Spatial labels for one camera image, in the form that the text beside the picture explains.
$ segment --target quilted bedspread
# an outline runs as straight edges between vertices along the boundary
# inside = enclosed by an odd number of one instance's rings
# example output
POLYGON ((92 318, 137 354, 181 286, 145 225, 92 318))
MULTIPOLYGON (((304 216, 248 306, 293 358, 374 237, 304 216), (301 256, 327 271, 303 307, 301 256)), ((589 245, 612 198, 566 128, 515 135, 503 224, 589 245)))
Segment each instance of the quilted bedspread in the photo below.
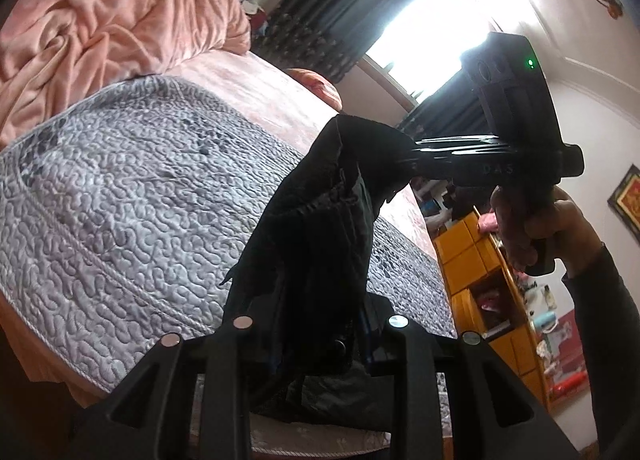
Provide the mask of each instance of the quilted bedspread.
MULTIPOLYGON (((216 329, 220 283, 300 157, 181 79, 104 88, 0 153, 0 291, 110 391, 165 333, 216 329)), ((382 218, 369 289, 453 335, 437 263, 382 218)))

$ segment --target human hand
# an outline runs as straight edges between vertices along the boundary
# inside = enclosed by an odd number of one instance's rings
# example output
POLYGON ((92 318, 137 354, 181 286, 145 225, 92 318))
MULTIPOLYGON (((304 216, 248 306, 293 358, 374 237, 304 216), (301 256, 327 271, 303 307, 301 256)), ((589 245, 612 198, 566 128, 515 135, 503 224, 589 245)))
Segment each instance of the human hand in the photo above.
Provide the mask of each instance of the human hand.
POLYGON ((602 242, 580 208, 558 186, 554 187, 554 198, 553 205, 528 216, 522 189, 497 187, 491 206, 514 268, 524 270, 537 262, 532 240, 552 238, 554 257, 562 260, 569 278, 573 278, 596 258, 602 242))

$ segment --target bright window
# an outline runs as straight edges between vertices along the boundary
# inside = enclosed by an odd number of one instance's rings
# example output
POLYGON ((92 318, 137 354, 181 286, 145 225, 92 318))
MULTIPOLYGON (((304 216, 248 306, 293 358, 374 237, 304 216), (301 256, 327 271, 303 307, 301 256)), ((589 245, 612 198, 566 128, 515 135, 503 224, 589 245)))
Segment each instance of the bright window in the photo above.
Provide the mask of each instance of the bright window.
POLYGON ((420 103, 460 70, 460 55, 489 30, 474 0, 414 0, 367 56, 420 103))

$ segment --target curtain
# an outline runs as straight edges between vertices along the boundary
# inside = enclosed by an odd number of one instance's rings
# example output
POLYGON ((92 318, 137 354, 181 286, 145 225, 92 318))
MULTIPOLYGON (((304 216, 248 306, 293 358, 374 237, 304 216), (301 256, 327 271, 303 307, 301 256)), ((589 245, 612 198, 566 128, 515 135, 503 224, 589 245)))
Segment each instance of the curtain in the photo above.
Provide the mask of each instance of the curtain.
POLYGON ((397 128, 413 140, 491 133, 480 99, 462 70, 418 104, 397 128))
POLYGON ((409 2, 282 0, 252 52, 278 68, 306 68, 337 83, 409 2))

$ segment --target wooden cabinet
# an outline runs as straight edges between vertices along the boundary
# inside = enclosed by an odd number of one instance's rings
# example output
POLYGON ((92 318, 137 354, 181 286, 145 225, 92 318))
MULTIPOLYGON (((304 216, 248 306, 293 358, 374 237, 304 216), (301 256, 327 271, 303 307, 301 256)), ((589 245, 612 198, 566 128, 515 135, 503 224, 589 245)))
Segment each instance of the wooden cabinet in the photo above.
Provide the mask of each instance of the wooden cabinet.
POLYGON ((487 332, 479 303, 499 291, 508 329, 491 340, 491 348, 548 409, 542 364, 536 355, 536 336, 526 308, 503 256, 491 236, 478 233, 478 216, 471 213, 434 241, 458 334, 487 332))

